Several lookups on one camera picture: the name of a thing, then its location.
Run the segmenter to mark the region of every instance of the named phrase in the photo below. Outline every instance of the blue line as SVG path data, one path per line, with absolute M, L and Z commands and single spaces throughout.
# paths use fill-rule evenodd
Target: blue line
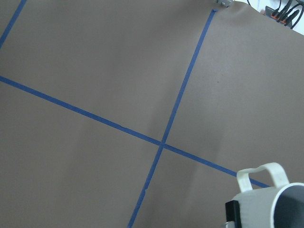
M 201 35 L 200 35 L 199 41 L 198 41 L 198 43 L 197 43 L 197 45 L 196 45 L 196 48 L 195 48 L 195 51 L 194 51 L 194 53 L 193 53 L 192 59 L 191 59 L 190 64 L 189 64 L 189 66 L 188 66 L 188 69 L 187 69 L 185 78 L 184 78 L 184 80 L 183 80 L 183 82 L 182 82 L 182 84 L 181 84 L 179 94 L 178 94 L 178 96 L 177 96 L 177 98 L 176 98 L 174 107 L 173 107 L 173 109 L 172 109 L 172 112 L 171 112 L 171 115 L 170 115 L 170 118 L 169 118 L 167 127 L 166 127 L 166 129 L 165 129 L 164 134 L 163 134 L 163 137 L 162 137 L 162 140 L 161 140 L 161 144 L 160 144 L 160 146 L 159 146 L 159 148 L 158 148 L 158 151 L 157 151 L 157 153 L 156 153 L 156 155 L 155 155 L 155 158 L 154 158 L 153 164 L 152 164 L 152 166 L 151 166 L 151 168 L 150 168 L 150 171 L 149 171 L 149 173 L 148 173 L 146 182 L 145 182 L 145 184 L 144 184 L 144 186 L 143 186 L 143 188 L 142 188 L 141 194 L 139 195 L 139 198 L 138 198 L 138 200 L 137 200 L 135 209 L 134 209 L 133 214 L 132 214 L 132 216 L 131 216 L 131 218 L 130 218 L 130 221 L 129 221 L 129 224 L 128 224 L 128 228 L 132 228 L 132 226 L 133 226 L 133 224 L 134 224 L 134 222 L 135 222 L 135 219 L 136 219 L 136 217 L 137 217 L 138 211 L 139 211 L 139 209 L 140 209 L 140 207 L 141 207 L 141 205 L 142 205 L 142 203 L 143 203 L 144 196 L 146 195 L 146 190 L 148 189 L 148 187 L 149 187 L 149 185 L 150 185 L 150 182 L 151 182 L 152 176 L 153 176 L 153 174 L 154 174 L 154 171 L 155 171 L 155 169 L 156 169 L 157 163 L 158 163 L 158 161 L 159 161 L 159 159 L 160 159 L 160 156 L 161 156 L 162 151 L 163 151 L 163 149 L 164 149 L 164 146 L 165 146 L 165 144 L 166 144 L 167 138 L 168 138 L 168 136 L 169 136 L 169 132 L 170 132 L 170 130 L 171 130 L 171 128 L 172 128 L 173 121 L 174 121 L 174 118 L 175 118 L 175 116 L 176 116 L 176 112 L 177 112 L 177 110 L 178 110 L 178 108 L 179 108 L 179 106 L 180 106 L 182 96 L 183 96 L 183 94 L 184 94 L 184 92 L 185 92 L 185 89 L 186 89 L 186 86 L 187 86 L 189 77 L 190 77 L 190 75 L 191 75 L 191 72 L 192 72 L 192 70 L 193 70 L 194 64 L 195 64 L 196 59 L 197 59 L 197 57 L 198 57 L 198 54 L 199 54 L 201 45 L 202 45 L 202 43 L 203 43 L 203 41 L 204 41 L 204 38 L 205 38 L 206 33 L 207 33 L 207 31 L 208 31 L 208 28 L 209 28 L 209 26 L 210 26 L 210 24 L 211 24 L 211 21 L 212 21 L 212 19 L 213 19 L 213 16 L 215 15 L 215 13 L 216 13 L 217 11 L 218 11 L 217 9 L 213 9 L 213 10 L 211 11 L 211 13 L 210 13 L 210 15 L 209 15 L 209 17 L 208 17 L 208 19 L 207 19 L 206 25 L 205 25 L 205 27 L 204 27 L 204 29 L 203 29 Z
M 207 161 L 207 160 L 205 160 L 205 159 L 202 159 L 202 158 L 200 158 L 200 157 L 198 157 L 198 156 L 195 156 L 195 155 L 193 155 L 193 154 L 191 154 L 191 153 L 187 153 L 187 152 L 185 152 L 185 151 L 182 151 L 182 150 L 180 150 L 180 149 L 178 149 L 178 148 L 175 148 L 175 147 L 173 147 L 173 146 L 170 146 L 170 145 L 167 145 L 167 144 L 166 144 L 166 145 L 164 146 L 164 148 L 167 149 L 167 150 L 169 150 L 169 151 L 175 152 L 175 153 L 177 153 L 177 154 L 179 154 L 179 155 L 182 155 L 182 156 L 184 156 L 184 157 L 190 158 L 190 159 L 192 159 L 192 160 L 194 160 L 194 161 L 196 161 L 196 162 L 202 163 L 202 164 L 207 165 L 207 166 L 209 166 L 209 167 L 212 167 L 212 168 L 214 168 L 214 169 L 216 169 L 216 170 L 219 170 L 219 171 L 221 171 L 221 172 L 224 172 L 224 173 L 226 173 L 226 174 L 229 174 L 229 175 L 231 175 L 231 176 L 234 176 L 234 177 L 237 176 L 237 173 L 234 172 L 234 171 L 232 171 L 232 170 L 230 170 L 230 169 L 227 169 L 227 168 L 225 168 L 225 167 L 223 167 L 223 166 L 220 166 L 220 165 L 217 165 L 217 164 L 215 164 L 215 163 L 213 163 L 213 162 L 210 162 L 210 161 Z M 266 185 L 266 184 L 264 184 L 264 183 L 261 183 L 261 182 L 259 182 L 259 181 L 257 181 L 257 180 L 254 180 L 254 179 L 250 179 L 250 181 L 251 181 L 252 184 L 255 184 L 255 185 L 257 185 L 257 186 L 259 186 L 259 187 L 261 187 L 261 188 L 267 188 L 267 187 L 269 187 L 268 185 Z
M 56 98 L 54 98 L 54 97 L 51 97 L 51 96 L 46 95 L 46 94 L 44 94 L 44 93 L 41 93 L 41 92 L 39 92 L 39 91 L 37 91 L 37 90 L 31 89 L 31 88 L 29 88 L 29 87 L 27 87 L 27 86 L 25 86 L 25 85 L 19 84 L 19 83 L 17 83 L 17 82 L 14 82 L 14 81 L 12 81 L 12 80 L 9 80 L 9 79 L 7 79 L 7 78 L 5 78 L 5 77 L 0 76 L 0 81 L 6 83 L 6 84 L 8 84 L 8 85 L 11 85 L 11 86 L 13 86 L 13 87 L 15 87 L 15 88 L 21 89 L 21 90 L 23 90 L 23 91 L 25 91 L 25 92 L 28 92 L 28 93 L 30 93 L 30 94 L 33 94 L 33 95 L 35 95 L 35 96 L 38 96 L 38 97 L 40 97 L 40 98 L 42 98 L 42 99 L 44 99 L 44 100 L 50 101 L 50 102 L 52 102 L 52 103 L 54 103 L 54 104 L 57 104 L 57 105 L 59 105 L 59 106 L 61 106 L 61 107 L 67 108 L 67 109 L 69 109 L 69 110 L 71 110 L 71 111 L 74 111 L 74 112 L 76 112 L 76 113 L 79 113 L 79 114 L 81 114 L 81 115 L 84 115 L 84 116 L 86 116 L 86 117 L 89 117 L 89 118 L 91 118 L 91 119 L 93 119 L 93 120 L 99 121 L 99 122 L 101 122 L 101 123 L 103 123 L 103 124 L 106 124 L 106 125 L 108 125 L 108 126 L 110 126 L 110 127 L 113 127 L 113 128 L 115 128 L 115 129 L 118 129 L 118 130 L 120 130 L 120 131 L 122 131 L 122 132 L 128 133 L 128 134 L 133 135 L 133 136 L 135 136 L 135 137 L 137 137 L 137 138 L 143 139 L 143 140 L 145 140 L 145 141 L 147 141 L 147 142 L 153 143 L 153 144 L 158 145 L 158 146 L 161 144 L 161 142 L 158 141 L 158 140 L 156 140 L 156 139 L 153 139 L 153 138 L 151 138 L 151 137 L 149 137 L 149 136 L 146 136 L 146 135 L 144 135 L 144 134 L 141 134 L 141 133 L 139 133 L 139 132 L 133 131 L 133 130 L 131 130 L 131 129 L 129 129 L 129 128 L 122 127 L 121 125 L 119 125 L 119 124 L 117 124 L 117 123 L 114 123 L 114 122 L 112 122 L 112 121 L 109 121 L 109 120 L 107 120 L 107 119 L 104 119 L 104 118 L 102 118 L 102 117 L 100 117 L 100 116 L 98 116 L 98 115 L 95 115 L 95 114 L 93 114 L 93 113 L 90 113 L 90 112 L 88 112 L 88 111 L 86 111 L 86 110 L 83 110 L 83 109 L 81 109 L 81 108 L 75 107 L 75 106 L 73 106 L 73 105 L 71 105 L 71 104 L 68 104 L 68 103 L 66 103 L 66 102 L 60 101 L 60 100 L 58 100 L 58 99 L 56 99 Z
M 8 36 L 11 28 L 13 27 L 13 25 L 15 24 L 19 14 L 21 13 L 25 3 L 27 2 L 27 0 L 21 0 L 21 2 L 19 3 L 13 17 L 10 19 L 9 24 L 7 25 L 7 27 L 5 28 L 2 36 L 0 37 L 0 49 L 4 43 L 4 41 L 6 40 L 6 37 Z

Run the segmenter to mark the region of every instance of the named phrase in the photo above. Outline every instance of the white handle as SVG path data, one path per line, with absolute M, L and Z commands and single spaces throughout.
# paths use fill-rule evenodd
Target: white handle
M 249 173 L 261 172 L 267 170 L 271 176 L 276 188 L 289 184 L 289 180 L 283 167 L 278 163 L 268 163 L 261 165 L 255 169 L 245 169 L 237 172 L 237 181 L 241 192 L 252 190 L 252 185 L 249 179 Z

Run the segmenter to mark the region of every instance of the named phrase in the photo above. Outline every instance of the mug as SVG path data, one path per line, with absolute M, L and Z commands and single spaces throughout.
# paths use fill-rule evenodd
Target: mug
M 263 170 L 270 173 L 274 187 L 253 190 L 249 174 Z M 237 181 L 241 193 L 233 200 L 239 203 L 242 228 L 304 227 L 304 184 L 290 184 L 280 164 L 240 170 Z

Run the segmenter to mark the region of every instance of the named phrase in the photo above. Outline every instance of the blue tape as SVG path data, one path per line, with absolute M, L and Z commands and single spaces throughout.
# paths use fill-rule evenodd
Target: blue tape
M 162 140 L 161 140 L 161 144 L 160 144 L 160 146 L 159 146 L 159 148 L 158 148 L 158 151 L 157 151 L 156 156 L 155 156 L 155 158 L 154 158 L 153 164 L 152 164 L 152 166 L 151 166 L 151 168 L 150 168 L 150 171 L 149 171 L 149 173 L 148 173 L 146 182 L 145 182 L 145 184 L 144 184 L 144 186 L 143 186 L 143 188 L 142 188 L 141 194 L 139 195 L 139 198 L 138 198 L 138 200 L 137 200 L 137 203 L 136 203 L 135 209 L 134 209 L 134 211 L 133 211 L 133 214 L 131 215 L 129 224 L 128 224 L 128 226 L 127 226 L 128 228 L 131 228 L 131 227 L 133 226 L 133 224 L 134 224 L 134 222 L 135 222 L 135 219 L 136 219 L 136 217 L 137 217 L 138 211 L 139 211 L 139 209 L 140 209 L 140 207 L 141 207 L 141 205 L 142 205 L 142 203 L 143 203 L 143 199 L 144 199 L 144 196 L 145 196 L 145 194 L 146 194 L 146 190 L 148 189 L 148 187 L 149 187 L 149 185 L 150 185 L 150 182 L 151 182 L 151 179 L 152 179 L 152 177 L 153 177 L 154 171 L 155 171 L 155 169 L 156 169 L 157 163 L 158 163 L 158 161 L 159 161 L 159 159 L 160 159 L 160 156 L 161 156 L 162 151 L 163 151 L 163 149 L 164 149 L 164 146 L 165 146 L 165 144 L 166 144 L 167 138 L 168 138 L 168 136 L 169 136 L 170 130 L 171 130 L 172 125 L 173 125 L 173 121 L 174 121 L 175 116 L 176 116 L 176 112 L 177 112 L 177 110 L 178 110 L 178 108 L 179 108 L 179 106 L 180 106 L 182 96 L 183 96 L 183 94 L 184 94 L 184 92 L 185 92 L 185 89 L 186 89 L 187 83 L 188 83 L 188 81 L 189 81 L 191 72 L 192 72 L 192 70 L 193 70 L 194 64 L 195 64 L 195 62 L 196 62 L 196 59 L 197 59 L 197 57 L 198 57 L 198 55 L 199 55 L 200 48 L 201 48 L 202 43 L 203 43 L 203 41 L 204 41 L 204 39 L 205 39 L 205 36 L 206 36 L 206 34 L 207 34 L 207 31 L 208 31 L 208 28 L 209 28 L 209 26 L 210 26 L 210 24 L 211 24 L 211 21 L 212 21 L 212 19 L 213 19 L 213 16 L 215 15 L 216 12 L 217 12 L 217 9 L 213 9 L 213 10 L 211 11 L 211 13 L 210 13 L 210 15 L 209 15 L 209 17 L 208 17 L 208 19 L 207 19 L 206 25 L 205 25 L 205 27 L 204 27 L 204 29 L 203 29 L 203 31 L 202 31 L 200 37 L 199 37 L 199 41 L 198 41 L 198 43 L 197 43 L 197 45 L 196 45 L 196 48 L 195 48 L 195 50 L 194 50 L 192 59 L 191 59 L 191 61 L 190 61 L 190 63 L 189 63 L 189 66 L 188 66 L 186 75 L 185 75 L 184 80 L 183 80 L 183 82 L 182 82 L 182 84 L 181 84 L 180 91 L 179 91 L 178 96 L 177 96 L 177 98 L 176 98 L 176 101 L 175 101 L 174 107 L 173 107 L 173 109 L 172 109 L 172 112 L 171 112 L 171 115 L 170 115 L 168 124 L 167 124 L 166 129 L 165 129 L 165 132 L 164 132 L 164 134 L 163 134 L 163 137 L 162 137 Z
M 187 152 L 185 152 L 185 151 L 182 151 L 182 150 L 180 150 L 180 149 L 178 149 L 178 148 L 175 148 L 175 147 L 173 147 L 173 146 L 170 146 L 170 145 L 167 145 L 167 144 L 166 144 L 166 145 L 164 146 L 164 148 L 167 149 L 167 150 L 169 150 L 169 151 L 175 152 L 175 153 L 177 153 L 177 154 L 179 154 L 179 155 L 182 155 L 182 156 L 184 156 L 184 157 L 190 158 L 190 159 L 192 159 L 192 160 L 194 160 L 194 161 L 196 161 L 196 162 L 202 163 L 202 164 L 207 165 L 207 166 L 209 166 L 209 167 L 212 167 L 212 168 L 214 168 L 214 169 L 216 169 L 216 170 L 219 170 L 219 171 L 221 171 L 221 172 L 224 172 L 224 173 L 226 173 L 226 174 L 229 174 L 229 175 L 231 175 L 231 176 L 234 176 L 234 177 L 237 176 L 237 173 L 234 172 L 234 171 L 232 171 L 232 170 L 230 170 L 230 169 L 227 169 L 227 168 L 225 168 L 225 167 L 223 167 L 223 166 L 220 166 L 220 165 L 217 165 L 217 164 L 215 164 L 215 163 L 213 163 L 213 162 L 210 162 L 210 161 L 207 161 L 207 160 L 205 160 L 205 159 L 202 159 L 202 158 L 200 158 L 200 157 L 198 157 L 198 156 L 195 156 L 195 155 L 193 155 L 193 154 L 191 154 L 191 153 L 187 153 Z M 252 184 L 255 184 L 255 185 L 257 185 L 257 186 L 259 186 L 259 187 L 261 187 L 261 188 L 267 188 L 267 187 L 269 187 L 268 185 L 266 185 L 266 184 L 264 184 L 264 183 L 261 183 L 261 182 L 259 182 L 259 181 L 257 181 L 257 180 L 254 180 L 254 179 L 250 179 L 250 181 L 251 181 Z
M 0 37 L 0 48 L 2 47 L 4 41 L 6 40 L 6 37 L 8 36 L 11 28 L 15 24 L 15 22 L 16 22 L 18 16 L 19 16 L 19 14 L 21 13 L 21 11 L 22 11 L 22 9 L 23 9 L 23 7 L 24 7 L 24 5 L 25 5 L 26 2 L 27 2 L 27 0 L 21 0 L 21 2 L 19 3 L 19 5 L 18 5 L 18 7 L 17 7 L 17 9 L 16 9 L 13 17 L 10 19 L 7 27 L 5 28 L 2 36 Z
M 93 114 L 93 113 L 90 113 L 90 112 L 88 112 L 88 111 L 86 111 L 86 110 L 83 110 L 83 109 L 81 109 L 81 108 L 75 107 L 75 106 L 73 106 L 73 105 L 71 105 L 71 104 L 68 104 L 68 103 L 66 103 L 66 102 L 60 101 L 60 100 L 58 100 L 58 99 L 56 99 L 56 98 L 54 98 L 54 97 L 51 97 L 51 96 L 46 95 L 46 94 L 44 94 L 44 93 L 41 93 L 41 92 L 39 92 L 39 91 L 37 91 L 37 90 L 34 90 L 34 89 L 32 89 L 32 88 L 29 88 L 29 87 L 27 87 L 27 86 L 25 86 L 25 85 L 22 85 L 22 84 L 19 84 L 19 83 L 17 83 L 17 82 L 14 82 L 14 81 L 12 81 L 12 80 L 9 80 L 9 79 L 7 79 L 7 78 L 5 78 L 5 77 L 0 76 L 0 81 L 6 83 L 6 84 L 8 84 L 8 85 L 11 85 L 11 86 L 13 86 L 13 87 L 15 87 L 15 88 L 21 89 L 21 90 L 23 90 L 23 91 L 25 91 L 25 92 L 28 92 L 28 93 L 30 93 L 30 94 L 33 94 L 33 95 L 35 95 L 35 96 L 38 96 L 38 97 L 40 97 L 40 98 L 42 98 L 42 99 L 44 99 L 44 100 L 50 101 L 50 102 L 52 102 L 52 103 L 54 103 L 54 104 L 57 104 L 57 105 L 59 105 L 59 106 L 61 106 L 61 107 L 67 108 L 67 109 L 69 109 L 69 110 L 71 110 L 71 111 L 73 111 L 73 112 L 79 113 L 79 114 L 84 115 L 84 116 L 86 116 L 86 117 L 89 117 L 89 118 L 91 118 L 91 119 L 93 119 L 93 120 L 96 120 L 96 121 L 98 121 L 98 122 L 101 122 L 101 123 L 103 123 L 103 124 L 106 124 L 106 125 L 108 125 L 108 126 L 110 126 L 110 127 L 113 127 L 113 128 L 115 128 L 115 129 L 118 129 L 118 130 L 120 130 L 120 131 L 122 131 L 122 132 L 128 133 L 128 134 L 133 135 L 133 136 L 135 136 L 135 137 L 137 137 L 137 138 L 143 139 L 143 140 L 145 140 L 145 141 L 147 141 L 147 142 L 153 143 L 153 144 L 158 145 L 158 146 L 161 144 L 161 142 L 158 141 L 158 140 L 156 140 L 156 139 L 153 139 L 153 138 L 151 138 L 151 137 L 149 137 L 149 136 L 146 136 L 146 135 L 144 135 L 144 134 L 141 134 L 141 133 L 139 133 L 139 132 L 133 131 L 133 130 L 131 130 L 131 129 L 129 129 L 129 128 L 122 127 L 121 125 L 119 125 L 119 124 L 117 124 L 117 123 L 114 123 L 114 122 L 112 122 L 112 121 L 109 121 L 109 120 L 107 120 L 107 119 L 104 119 L 104 118 L 102 118 L 102 117 L 100 117 L 100 116 L 98 116 L 98 115 L 95 115 L 95 114 Z

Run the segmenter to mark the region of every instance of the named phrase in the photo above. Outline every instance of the cup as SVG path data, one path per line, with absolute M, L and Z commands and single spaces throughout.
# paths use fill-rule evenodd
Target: cup
M 267 170 L 274 186 L 252 189 L 249 174 Z M 241 192 L 233 200 L 240 207 L 242 228 L 302 228 L 304 227 L 304 184 L 289 183 L 278 163 L 237 172 Z

